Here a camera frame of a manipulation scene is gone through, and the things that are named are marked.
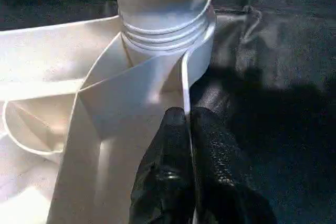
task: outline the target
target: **finger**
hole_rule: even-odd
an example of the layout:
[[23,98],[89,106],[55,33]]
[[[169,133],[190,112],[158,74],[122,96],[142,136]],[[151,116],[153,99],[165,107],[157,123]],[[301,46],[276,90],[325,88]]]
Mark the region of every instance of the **finger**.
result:
[[195,108],[191,130],[203,215],[208,210],[219,223],[276,223],[268,201],[252,189],[247,156],[222,121],[208,109]]
[[184,111],[170,108],[140,163],[129,223],[187,223],[194,210],[192,172]]

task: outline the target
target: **white plastic container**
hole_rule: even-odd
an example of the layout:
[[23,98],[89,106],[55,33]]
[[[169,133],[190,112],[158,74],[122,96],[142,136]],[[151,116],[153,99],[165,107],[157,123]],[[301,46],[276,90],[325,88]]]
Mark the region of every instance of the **white plastic container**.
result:
[[[128,223],[140,160],[166,109],[190,111],[189,87],[206,71],[216,17],[184,55],[134,65],[117,35],[79,90],[49,224]],[[121,71],[111,73],[114,65]]]

